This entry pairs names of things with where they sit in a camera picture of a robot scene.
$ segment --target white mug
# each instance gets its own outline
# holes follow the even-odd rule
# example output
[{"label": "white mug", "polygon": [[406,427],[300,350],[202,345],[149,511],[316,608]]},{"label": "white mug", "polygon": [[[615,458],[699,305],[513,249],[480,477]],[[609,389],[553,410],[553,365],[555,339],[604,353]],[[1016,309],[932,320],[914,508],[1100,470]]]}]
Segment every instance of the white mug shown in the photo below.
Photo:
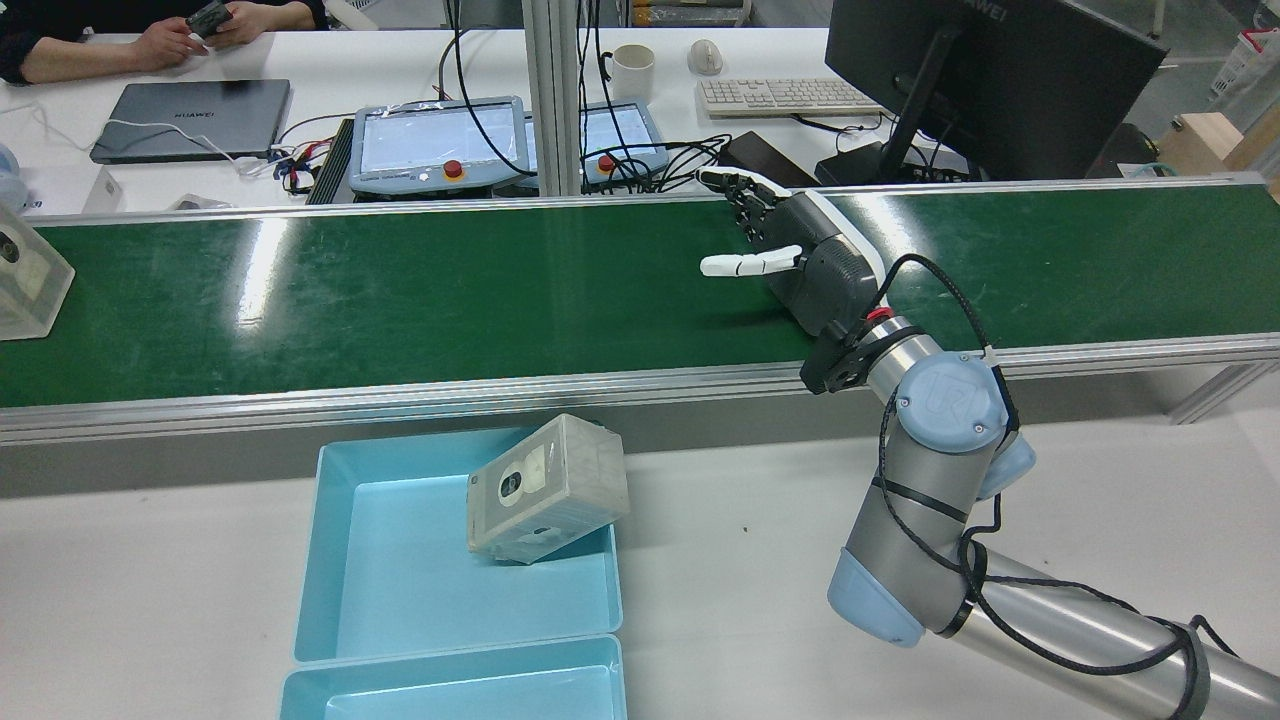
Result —
[{"label": "white mug", "polygon": [[[605,60],[613,60],[605,68]],[[639,97],[653,100],[653,50],[644,45],[620,45],[612,53],[602,53],[600,73],[609,81],[609,97]]]}]

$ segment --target computer mouse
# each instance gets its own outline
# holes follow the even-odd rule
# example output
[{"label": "computer mouse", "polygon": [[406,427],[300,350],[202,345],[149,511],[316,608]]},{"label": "computer mouse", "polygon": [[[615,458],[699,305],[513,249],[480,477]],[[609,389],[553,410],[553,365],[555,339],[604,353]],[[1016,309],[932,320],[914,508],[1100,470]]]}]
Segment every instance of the computer mouse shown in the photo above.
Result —
[{"label": "computer mouse", "polygon": [[699,40],[689,46],[689,69],[700,76],[718,76],[724,69],[724,56],[710,40]]}]

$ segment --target monitor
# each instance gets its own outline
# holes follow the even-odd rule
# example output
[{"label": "monitor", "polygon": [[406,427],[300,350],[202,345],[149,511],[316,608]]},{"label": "monitor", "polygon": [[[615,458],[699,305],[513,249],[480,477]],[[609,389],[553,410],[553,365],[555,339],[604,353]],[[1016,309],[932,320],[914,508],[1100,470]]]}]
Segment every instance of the monitor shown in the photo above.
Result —
[{"label": "monitor", "polygon": [[525,167],[524,115],[518,97],[474,99],[470,109],[462,101],[365,108],[352,128],[348,183],[357,193],[406,196],[511,182],[520,173],[480,126],[503,158]]},{"label": "monitor", "polygon": [[[582,187],[626,184],[636,177],[652,176],[667,167],[667,147],[662,143],[658,126],[643,100],[614,100],[595,102],[582,108],[579,124],[582,147]],[[529,169],[538,172],[538,150],[534,145],[534,117],[525,115],[525,138],[529,142]],[[621,167],[605,165],[600,159],[611,155],[622,161]],[[525,178],[517,183],[536,188],[538,178]]]},{"label": "monitor", "polygon": [[1068,0],[836,0],[827,65],[900,118],[841,179],[895,182],[916,131],[983,178],[1083,178],[1166,53]]}]

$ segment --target green conveyor belt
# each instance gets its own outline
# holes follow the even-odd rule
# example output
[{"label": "green conveyor belt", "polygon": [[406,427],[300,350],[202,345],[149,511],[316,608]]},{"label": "green conveyor belt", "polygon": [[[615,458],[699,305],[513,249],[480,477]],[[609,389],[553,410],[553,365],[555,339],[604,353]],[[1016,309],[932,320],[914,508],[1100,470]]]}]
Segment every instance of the green conveyor belt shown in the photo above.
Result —
[{"label": "green conveyor belt", "polygon": [[[1280,208],[1257,186],[835,197],[886,258],[933,258],[1001,347],[1280,332]],[[801,360],[724,202],[47,227],[77,277],[0,343],[0,407]],[[909,269],[895,307],[974,342]]]}]

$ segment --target touchscreen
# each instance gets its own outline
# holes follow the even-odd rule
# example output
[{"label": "touchscreen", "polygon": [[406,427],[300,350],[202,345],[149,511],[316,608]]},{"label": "touchscreen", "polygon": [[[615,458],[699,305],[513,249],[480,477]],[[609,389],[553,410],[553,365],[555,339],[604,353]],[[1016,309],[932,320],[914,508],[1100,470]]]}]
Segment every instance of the touchscreen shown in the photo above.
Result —
[{"label": "touchscreen", "polygon": [[[627,145],[643,146],[653,142],[649,136],[649,127],[644,124],[644,115],[635,105],[614,105],[613,111],[618,117],[618,128],[622,128],[622,138]],[[618,142],[618,131],[613,127],[607,108],[596,108],[582,114],[582,126],[579,132],[586,137],[586,156],[608,147],[622,145]],[[525,124],[525,138],[529,143],[529,169],[538,170],[538,150],[534,147],[534,126]],[[653,147],[636,147],[632,154],[654,152]]]},{"label": "touchscreen", "polygon": [[[511,105],[475,108],[476,118],[503,155],[516,156],[516,115]],[[497,160],[466,108],[369,117],[361,173],[443,165],[447,160]]]}]

